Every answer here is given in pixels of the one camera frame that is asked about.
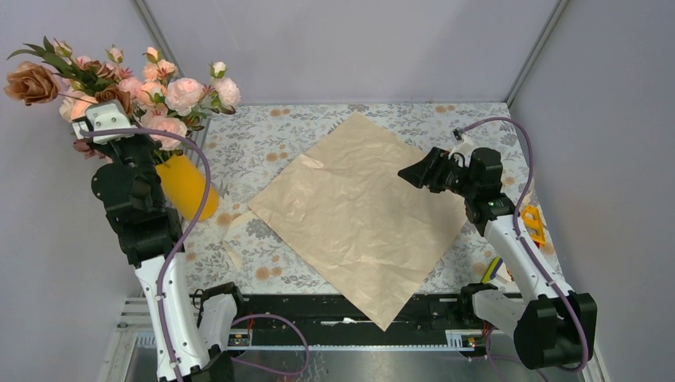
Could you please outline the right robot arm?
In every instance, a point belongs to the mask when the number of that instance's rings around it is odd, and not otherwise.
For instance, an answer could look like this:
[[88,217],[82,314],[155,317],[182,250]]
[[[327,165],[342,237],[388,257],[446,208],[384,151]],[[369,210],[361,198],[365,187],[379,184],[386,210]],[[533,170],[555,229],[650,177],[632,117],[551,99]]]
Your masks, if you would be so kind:
[[496,150],[480,147],[464,158],[435,147],[397,174],[417,189],[462,197],[468,221],[495,249],[520,291],[522,301],[515,302],[495,286],[468,284],[456,302],[459,322],[501,330],[528,369],[580,371],[593,356],[597,305],[546,263],[516,205],[502,191],[502,172]]

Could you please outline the yellow triangular plastic toy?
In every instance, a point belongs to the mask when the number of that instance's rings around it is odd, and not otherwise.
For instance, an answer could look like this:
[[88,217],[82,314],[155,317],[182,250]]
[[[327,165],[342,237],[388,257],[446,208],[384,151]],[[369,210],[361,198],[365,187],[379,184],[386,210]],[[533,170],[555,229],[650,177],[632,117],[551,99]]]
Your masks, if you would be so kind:
[[541,275],[544,266],[544,257],[540,252],[540,246],[546,244],[544,224],[540,217],[539,209],[532,205],[524,207],[523,211],[516,216],[514,213],[500,217],[508,228],[510,239],[513,242],[509,250],[508,265],[514,265],[517,272],[507,271],[511,279],[516,282],[525,274],[533,273]]

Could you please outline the orange paper bouquet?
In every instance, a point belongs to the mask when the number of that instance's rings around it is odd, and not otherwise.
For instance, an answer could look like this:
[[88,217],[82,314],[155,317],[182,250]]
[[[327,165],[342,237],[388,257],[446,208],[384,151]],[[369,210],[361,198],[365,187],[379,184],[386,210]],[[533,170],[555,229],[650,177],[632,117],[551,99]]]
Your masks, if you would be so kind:
[[466,223],[464,202],[400,178],[423,151],[355,112],[249,208],[386,330]]

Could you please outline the cream printed ribbon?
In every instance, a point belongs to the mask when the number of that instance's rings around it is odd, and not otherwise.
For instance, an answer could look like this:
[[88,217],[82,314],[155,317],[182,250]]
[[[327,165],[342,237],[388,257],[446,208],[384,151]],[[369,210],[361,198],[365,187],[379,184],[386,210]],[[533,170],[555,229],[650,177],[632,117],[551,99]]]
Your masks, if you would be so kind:
[[257,218],[257,215],[253,211],[248,211],[234,218],[229,223],[221,241],[223,249],[227,252],[238,272],[241,272],[244,266],[244,259],[240,250],[243,242],[248,238],[248,235],[244,231],[247,224],[255,218]]

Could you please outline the yellow vase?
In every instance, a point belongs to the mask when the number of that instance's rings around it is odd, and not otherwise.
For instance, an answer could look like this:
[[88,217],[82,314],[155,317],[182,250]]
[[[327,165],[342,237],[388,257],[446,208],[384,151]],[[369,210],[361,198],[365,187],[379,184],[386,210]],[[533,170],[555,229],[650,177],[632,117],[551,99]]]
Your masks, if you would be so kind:
[[175,155],[155,166],[161,178],[166,198],[179,215],[187,220],[194,218],[205,191],[204,174],[187,158]]

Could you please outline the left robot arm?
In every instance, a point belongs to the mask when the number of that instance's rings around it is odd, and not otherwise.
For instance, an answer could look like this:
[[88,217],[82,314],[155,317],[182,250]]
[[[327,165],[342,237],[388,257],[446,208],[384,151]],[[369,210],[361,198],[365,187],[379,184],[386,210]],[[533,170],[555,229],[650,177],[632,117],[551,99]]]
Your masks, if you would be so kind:
[[92,192],[135,269],[156,340],[159,381],[233,381],[227,345],[230,328],[244,322],[247,307],[234,283],[201,293],[193,308],[185,280],[185,233],[168,206],[154,168],[155,142],[147,135],[96,137],[91,144],[111,157],[97,170]]

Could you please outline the dark mauve rose stem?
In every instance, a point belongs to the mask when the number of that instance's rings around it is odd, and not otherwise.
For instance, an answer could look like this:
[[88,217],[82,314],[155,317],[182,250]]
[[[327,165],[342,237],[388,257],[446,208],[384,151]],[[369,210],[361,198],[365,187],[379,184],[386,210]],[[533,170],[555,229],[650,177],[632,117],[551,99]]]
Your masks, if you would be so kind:
[[108,156],[105,155],[104,153],[100,152],[99,150],[93,148],[90,145],[90,141],[87,139],[77,139],[72,143],[72,148],[82,154],[86,159],[89,158],[98,158],[101,160],[108,160]]

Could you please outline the brown orange rose stem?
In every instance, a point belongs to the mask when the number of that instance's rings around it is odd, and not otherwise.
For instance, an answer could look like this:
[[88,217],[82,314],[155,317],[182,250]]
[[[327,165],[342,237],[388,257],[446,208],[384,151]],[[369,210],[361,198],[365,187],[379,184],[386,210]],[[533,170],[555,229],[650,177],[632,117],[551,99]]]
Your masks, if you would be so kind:
[[105,60],[76,56],[68,43],[48,38],[41,45],[26,44],[10,57],[30,55],[40,61],[18,64],[6,75],[4,92],[26,106],[61,98],[60,113],[67,121],[83,117],[92,105],[114,100],[131,116],[133,95],[123,89],[123,81],[131,78],[131,71],[122,67],[123,51],[113,45],[106,54]]

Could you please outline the pink rose bunch in vase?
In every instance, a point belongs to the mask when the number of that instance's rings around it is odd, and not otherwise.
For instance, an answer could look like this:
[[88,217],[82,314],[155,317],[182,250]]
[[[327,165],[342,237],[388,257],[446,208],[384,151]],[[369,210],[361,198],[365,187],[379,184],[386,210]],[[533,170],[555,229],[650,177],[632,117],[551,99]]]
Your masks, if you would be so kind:
[[68,90],[60,106],[67,121],[83,117],[95,103],[117,99],[134,124],[191,138],[220,112],[222,103],[212,86],[179,78],[178,67],[153,47],[143,54],[146,63],[139,76],[125,66],[124,52],[115,45],[104,60],[77,56],[64,41],[55,41],[54,49],[73,75],[65,80]]

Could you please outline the floral patterned table mat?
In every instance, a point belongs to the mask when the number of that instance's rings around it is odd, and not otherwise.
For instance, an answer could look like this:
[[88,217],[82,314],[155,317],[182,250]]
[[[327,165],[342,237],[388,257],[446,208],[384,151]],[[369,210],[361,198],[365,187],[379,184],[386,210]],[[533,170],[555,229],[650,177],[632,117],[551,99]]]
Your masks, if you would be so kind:
[[229,223],[249,210],[248,202],[295,158],[358,112],[428,151],[455,146],[453,130],[469,127],[477,146],[500,152],[504,191],[513,200],[538,205],[525,184],[528,166],[503,103],[309,104],[242,106],[213,119],[202,137],[220,198],[213,216],[192,230],[186,243],[185,275],[190,290],[235,283],[246,294],[333,294],[334,288],[294,253],[258,217],[245,228],[238,272],[221,241]]

